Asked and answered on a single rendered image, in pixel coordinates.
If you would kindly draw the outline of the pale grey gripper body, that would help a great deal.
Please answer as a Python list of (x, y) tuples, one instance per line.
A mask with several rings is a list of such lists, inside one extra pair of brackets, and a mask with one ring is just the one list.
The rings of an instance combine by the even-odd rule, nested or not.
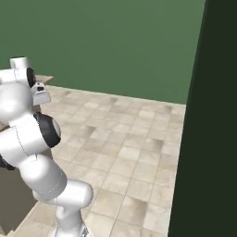
[(46, 90), (33, 92), (32, 98), (33, 98), (33, 104), (35, 106), (46, 104), (51, 101), (50, 94)]

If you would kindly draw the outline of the dark green tall cabinet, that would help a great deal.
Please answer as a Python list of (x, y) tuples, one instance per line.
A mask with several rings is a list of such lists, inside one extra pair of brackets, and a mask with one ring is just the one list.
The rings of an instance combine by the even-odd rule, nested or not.
[(206, 0), (168, 237), (237, 237), (237, 0)]

